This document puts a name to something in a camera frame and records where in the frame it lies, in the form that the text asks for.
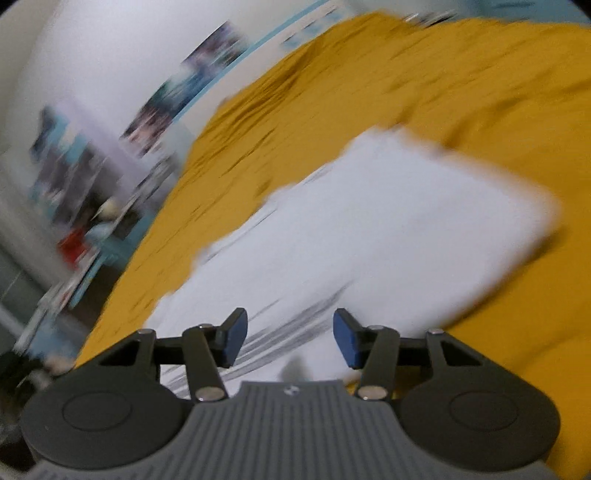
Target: poster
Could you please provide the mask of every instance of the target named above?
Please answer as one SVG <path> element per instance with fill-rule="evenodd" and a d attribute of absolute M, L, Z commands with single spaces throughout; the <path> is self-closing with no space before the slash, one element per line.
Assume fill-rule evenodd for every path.
<path fill-rule="evenodd" d="M 143 157 L 156 144 L 189 102 L 247 48 L 245 37 L 225 22 L 206 38 L 140 109 L 125 130 L 126 138 Z"/>

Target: black circular housing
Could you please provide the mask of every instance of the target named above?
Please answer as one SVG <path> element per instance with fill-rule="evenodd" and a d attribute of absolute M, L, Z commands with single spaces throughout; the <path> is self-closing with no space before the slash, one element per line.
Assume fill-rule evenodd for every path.
<path fill-rule="evenodd" d="M 80 368 L 35 395 L 20 423 L 36 456 L 96 470 L 161 449 L 185 416 L 183 402 L 170 390 L 132 368 Z"/>
<path fill-rule="evenodd" d="M 560 430 L 548 397 L 492 363 L 437 371 L 400 401 L 398 413 L 421 448 L 481 472 L 513 470 L 545 458 Z"/>

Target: bed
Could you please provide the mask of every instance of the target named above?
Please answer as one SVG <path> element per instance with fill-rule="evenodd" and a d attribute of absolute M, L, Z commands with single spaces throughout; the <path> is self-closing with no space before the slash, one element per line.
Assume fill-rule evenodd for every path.
<path fill-rule="evenodd" d="M 385 14 L 338 23 L 217 109 L 78 363 L 141 327 L 197 253 L 270 193 L 368 128 L 404 124 L 560 199 L 557 234 L 449 331 L 553 399 L 561 433 L 548 464 L 582 478 L 591 470 L 590 64 L 591 30 L 575 25 L 462 20 L 425 30 Z"/>

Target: logo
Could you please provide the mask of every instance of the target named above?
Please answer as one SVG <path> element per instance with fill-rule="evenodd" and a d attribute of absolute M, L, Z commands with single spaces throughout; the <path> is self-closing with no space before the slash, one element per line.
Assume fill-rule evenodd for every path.
<path fill-rule="evenodd" d="M 285 387 L 283 389 L 283 393 L 290 397 L 295 397 L 300 393 L 300 387 L 296 387 L 295 385 L 290 385 L 289 387 Z"/>

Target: red object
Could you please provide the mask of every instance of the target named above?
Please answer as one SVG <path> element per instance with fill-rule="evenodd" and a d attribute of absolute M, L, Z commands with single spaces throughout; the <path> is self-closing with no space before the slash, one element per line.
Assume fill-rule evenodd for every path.
<path fill-rule="evenodd" d="M 78 259 L 88 250 L 88 246 L 84 243 L 84 234 L 84 229 L 76 228 L 57 244 L 61 256 L 72 267 L 76 266 Z"/>

